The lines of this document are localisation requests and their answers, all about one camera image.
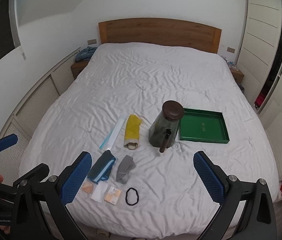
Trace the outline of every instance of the headboard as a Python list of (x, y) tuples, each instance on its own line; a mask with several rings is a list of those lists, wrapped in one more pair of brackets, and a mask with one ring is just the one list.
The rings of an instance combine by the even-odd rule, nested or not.
[(99, 23), (101, 44), (144, 42), (217, 53), (221, 30), (165, 18), (129, 18)]

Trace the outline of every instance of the black elastic loop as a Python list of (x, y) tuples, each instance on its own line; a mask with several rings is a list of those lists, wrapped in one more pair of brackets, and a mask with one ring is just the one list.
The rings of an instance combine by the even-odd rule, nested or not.
[[(130, 189), (133, 189), (133, 190), (136, 192), (136, 194), (137, 194), (137, 202), (135, 202), (134, 204), (130, 204), (130, 203), (128, 202), (128, 192), (129, 192)], [(134, 206), (134, 205), (136, 205), (136, 204), (139, 202), (139, 194), (138, 194), (138, 191), (137, 191), (135, 188), (131, 187), (131, 188), (129, 188), (129, 189), (127, 190), (127, 192), (126, 192), (126, 194), (125, 194), (125, 202), (126, 202), (129, 206)]]

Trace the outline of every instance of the silver bolt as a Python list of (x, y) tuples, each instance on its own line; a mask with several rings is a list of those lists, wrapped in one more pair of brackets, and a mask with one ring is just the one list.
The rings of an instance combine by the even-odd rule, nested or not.
[(52, 176), (49, 177), (49, 182), (54, 182), (54, 181), (56, 181), (57, 178), (58, 178), (57, 176), (52, 175)]
[(229, 179), (231, 181), (237, 181), (237, 177), (235, 175), (229, 175)]
[(21, 186), (25, 186), (25, 185), (27, 184), (27, 182), (28, 182), (28, 181), (27, 181), (26, 179), (24, 179), (24, 180), (22, 180), (22, 181), (20, 182), (20, 185), (21, 185)]
[(266, 185), (266, 180), (265, 179), (259, 179), (259, 182), (262, 184), (262, 185)]

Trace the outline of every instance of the blue towel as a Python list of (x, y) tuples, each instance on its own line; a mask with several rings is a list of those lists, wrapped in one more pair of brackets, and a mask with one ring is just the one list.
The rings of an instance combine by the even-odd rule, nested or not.
[(108, 180), (115, 160), (116, 158), (112, 155), (111, 151), (106, 150), (97, 159), (96, 163), (94, 163), (87, 177), (96, 184), (100, 180)]
[(96, 47), (87, 47), (81, 50), (75, 57), (75, 61), (78, 62), (83, 60), (90, 60), (96, 50), (97, 50)]

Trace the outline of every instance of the gray glass jug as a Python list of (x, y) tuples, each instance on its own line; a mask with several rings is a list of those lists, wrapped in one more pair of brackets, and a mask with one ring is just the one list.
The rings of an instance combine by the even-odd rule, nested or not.
[(169, 100), (162, 105), (162, 111), (149, 129), (149, 142), (159, 147), (161, 153), (174, 144), (183, 115), (184, 109), (176, 101)]

